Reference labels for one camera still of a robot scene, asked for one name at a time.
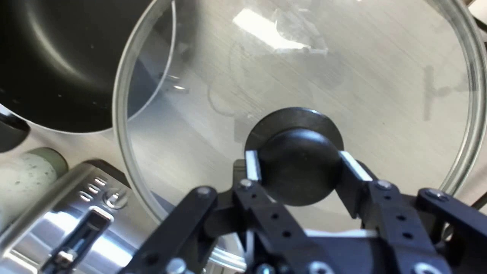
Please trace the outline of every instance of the black plastic knob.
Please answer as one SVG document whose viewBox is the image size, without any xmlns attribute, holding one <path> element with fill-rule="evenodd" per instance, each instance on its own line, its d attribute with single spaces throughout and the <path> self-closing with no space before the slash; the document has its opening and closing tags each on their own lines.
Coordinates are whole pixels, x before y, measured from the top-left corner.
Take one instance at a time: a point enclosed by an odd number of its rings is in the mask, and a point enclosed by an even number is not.
<svg viewBox="0 0 487 274">
<path fill-rule="evenodd" d="M 254 127 L 245 149 L 257 151 L 262 184 L 283 204 L 318 203 L 339 180 L 339 131 L 329 117 L 312 110 L 271 113 Z"/>
</svg>

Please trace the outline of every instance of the metal bolt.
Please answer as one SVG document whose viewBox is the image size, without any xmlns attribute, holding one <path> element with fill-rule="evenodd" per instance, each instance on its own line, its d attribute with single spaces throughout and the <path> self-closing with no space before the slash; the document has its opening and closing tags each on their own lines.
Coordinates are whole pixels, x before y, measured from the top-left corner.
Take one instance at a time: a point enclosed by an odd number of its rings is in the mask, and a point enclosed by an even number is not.
<svg viewBox="0 0 487 274">
<path fill-rule="evenodd" d="M 173 257 L 169 261 L 166 267 L 167 274 L 184 274 L 185 273 L 185 262 L 181 257 Z"/>
<path fill-rule="evenodd" d="M 255 271 L 255 273 L 257 273 L 257 274 L 274 274 L 275 270 L 274 270 L 274 267 L 269 265 L 269 264 L 262 264 L 262 265 L 257 267 L 257 271 Z"/>
<path fill-rule="evenodd" d="M 388 183 L 388 181 L 377 181 L 377 184 L 382 187 L 382 189 L 391 189 L 391 183 Z"/>
<path fill-rule="evenodd" d="M 251 187 L 252 186 L 252 181 L 251 180 L 240 180 L 240 186 L 243 187 L 243 189 L 248 189 L 248 187 Z"/>
<path fill-rule="evenodd" d="M 333 274 L 333 270 L 326 262 L 312 262 L 307 267 L 309 274 Z"/>
<path fill-rule="evenodd" d="M 208 194 L 211 194 L 211 189 L 210 187 L 198 187 L 196 194 L 201 197 L 207 197 Z"/>
<path fill-rule="evenodd" d="M 426 194 L 427 194 L 431 198 L 435 198 L 435 200 L 438 200 L 438 201 L 446 201 L 446 200 L 447 200 L 446 194 L 443 194 L 443 192 L 440 192 L 440 190 L 437 190 L 437 189 L 427 189 Z"/>
<path fill-rule="evenodd" d="M 61 250 L 55 262 L 64 268 L 68 268 L 74 264 L 77 253 L 74 250 Z"/>
<path fill-rule="evenodd" d="M 429 264 L 418 262 L 412 268 L 414 274 L 441 274 L 441 271 Z"/>
</svg>

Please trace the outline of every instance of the glass lid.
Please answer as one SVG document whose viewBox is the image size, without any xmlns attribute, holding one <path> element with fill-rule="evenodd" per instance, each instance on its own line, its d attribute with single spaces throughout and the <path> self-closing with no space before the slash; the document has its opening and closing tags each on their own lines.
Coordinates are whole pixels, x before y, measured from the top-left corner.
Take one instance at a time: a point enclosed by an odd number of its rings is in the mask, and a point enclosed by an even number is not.
<svg viewBox="0 0 487 274">
<path fill-rule="evenodd" d="M 484 66 L 455 0 L 155 0 L 119 66 L 114 125 L 158 219 L 196 186 L 228 190 L 251 130 L 289 107 L 327 116 L 403 194 L 455 194 L 482 140 Z M 335 194 L 289 210 L 357 227 Z"/>
</svg>

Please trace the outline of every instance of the black frying pan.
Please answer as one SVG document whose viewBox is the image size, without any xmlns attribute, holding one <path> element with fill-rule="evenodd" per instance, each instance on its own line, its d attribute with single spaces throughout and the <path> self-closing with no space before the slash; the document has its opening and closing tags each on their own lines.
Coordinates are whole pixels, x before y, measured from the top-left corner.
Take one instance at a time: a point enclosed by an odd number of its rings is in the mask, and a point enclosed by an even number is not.
<svg viewBox="0 0 487 274">
<path fill-rule="evenodd" d="M 111 127 L 123 46 L 150 0 L 1 0 L 0 104 L 62 131 Z"/>
</svg>

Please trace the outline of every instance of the screw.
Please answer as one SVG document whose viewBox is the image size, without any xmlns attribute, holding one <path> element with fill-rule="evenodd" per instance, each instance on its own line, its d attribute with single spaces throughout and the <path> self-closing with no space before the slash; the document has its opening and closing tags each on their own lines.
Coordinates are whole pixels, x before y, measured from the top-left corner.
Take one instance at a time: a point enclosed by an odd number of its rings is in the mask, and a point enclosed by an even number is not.
<svg viewBox="0 0 487 274">
<path fill-rule="evenodd" d="M 262 265 L 257 267 L 257 271 L 255 271 L 255 273 L 257 273 L 257 274 L 274 274 L 275 270 L 274 270 L 274 267 L 269 265 L 269 264 L 262 264 Z"/>
<path fill-rule="evenodd" d="M 56 264 L 68 268 L 74 264 L 77 253 L 74 250 L 61 250 L 56 256 Z"/>
<path fill-rule="evenodd" d="M 167 274 L 184 274 L 185 273 L 185 262 L 181 257 L 173 257 L 169 261 L 166 267 Z"/>
<path fill-rule="evenodd" d="M 441 274 L 441 271 L 429 264 L 418 262 L 414 265 L 414 274 Z"/>
<path fill-rule="evenodd" d="M 240 180 L 240 186 L 243 187 L 243 189 L 248 189 L 248 187 L 251 187 L 252 186 L 252 181 L 251 180 Z"/>
<path fill-rule="evenodd" d="M 447 200 L 446 194 L 443 194 L 443 192 L 440 192 L 440 190 L 437 190 L 437 189 L 427 189 L 426 194 L 427 194 L 431 198 L 435 198 L 435 200 L 438 200 L 438 201 L 446 201 L 446 200 Z"/>
<path fill-rule="evenodd" d="M 309 274 L 333 274 L 333 270 L 326 262 L 312 262 L 307 267 Z"/>
<path fill-rule="evenodd" d="M 201 197 L 207 197 L 207 195 L 211 194 L 211 189 L 210 187 L 198 187 L 196 194 L 201 195 Z"/>
<path fill-rule="evenodd" d="M 391 183 L 388 183 L 388 181 L 377 181 L 377 184 L 382 187 L 382 189 L 391 189 Z"/>
</svg>

